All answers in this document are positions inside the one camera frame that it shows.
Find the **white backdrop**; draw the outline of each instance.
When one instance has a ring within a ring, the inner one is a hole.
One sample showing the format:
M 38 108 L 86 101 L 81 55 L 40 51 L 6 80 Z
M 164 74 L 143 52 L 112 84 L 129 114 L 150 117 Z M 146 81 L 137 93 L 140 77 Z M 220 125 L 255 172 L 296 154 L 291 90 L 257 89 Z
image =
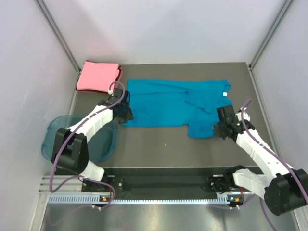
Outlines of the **white backdrop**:
M 308 1 L 296 0 L 255 67 L 284 159 L 308 171 Z
M 77 74 L 33 0 L 1 1 L 0 229 L 27 230 L 47 126 L 65 115 Z
M 44 0 L 80 67 L 250 63 L 283 0 Z

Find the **table top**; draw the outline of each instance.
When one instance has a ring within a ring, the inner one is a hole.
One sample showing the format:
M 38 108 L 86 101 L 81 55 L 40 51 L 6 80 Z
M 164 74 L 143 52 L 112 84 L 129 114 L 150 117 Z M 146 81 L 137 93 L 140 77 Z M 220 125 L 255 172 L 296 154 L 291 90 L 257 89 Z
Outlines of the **table top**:
M 248 98 L 251 123 L 270 146 L 270 137 L 257 100 L 246 63 L 213 64 L 141 64 L 123 65 L 122 82 L 129 79 L 165 79 L 205 81 L 226 79 L 231 84 L 228 98 L 234 109 Z M 105 96 L 78 93 L 75 115 L 87 115 Z M 119 125 L 118 144 L 102 167 L 232 167 L 256 166 L 247 153 L 231 139 L 219 137 L 194 139 L 187 136 L 188 127 L 131 128 Z

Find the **sleeve of blue shirt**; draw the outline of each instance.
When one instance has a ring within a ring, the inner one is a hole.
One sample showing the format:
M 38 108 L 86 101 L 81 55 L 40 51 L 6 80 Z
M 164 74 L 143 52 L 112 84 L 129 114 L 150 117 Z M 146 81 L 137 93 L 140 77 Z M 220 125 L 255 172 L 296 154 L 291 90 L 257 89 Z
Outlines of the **sleeve of blue shirt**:
M 188 136 L 208 138 L 219 122 L 216 108 L 230 105 L 223 93 L 230 84 L 220 81 L 129 80 L 130 127 L 178 127 L 188 125 Z

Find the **teal plastic bin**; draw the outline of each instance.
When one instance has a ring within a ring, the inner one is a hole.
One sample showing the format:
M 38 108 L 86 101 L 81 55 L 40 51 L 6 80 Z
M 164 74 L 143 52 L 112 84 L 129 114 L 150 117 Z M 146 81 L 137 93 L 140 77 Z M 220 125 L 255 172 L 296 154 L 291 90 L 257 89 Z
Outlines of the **teal plastic bin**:
M 83 115 L 63 115 L 54 119 L 47 128 L 45 141 L 42 144 L 42 155 L 51 161 L 55 135 L 60 128 L 69 128 L 84 118 Z M 118 127 L 116 121 L 105 124 L 88 141 L 89 160 L 98 163 L 107 160 L 116 148 Z

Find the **pink folded cloth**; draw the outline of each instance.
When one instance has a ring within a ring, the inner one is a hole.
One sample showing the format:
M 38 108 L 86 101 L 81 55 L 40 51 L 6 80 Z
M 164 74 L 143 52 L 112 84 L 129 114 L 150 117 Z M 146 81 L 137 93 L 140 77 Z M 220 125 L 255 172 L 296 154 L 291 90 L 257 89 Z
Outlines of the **pink folded cloth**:
M 86 61 L 76 90 L 83 92 L 107 93 L 113 81 L 120 81 L 123 71 L 119 64 L 93 63 Z

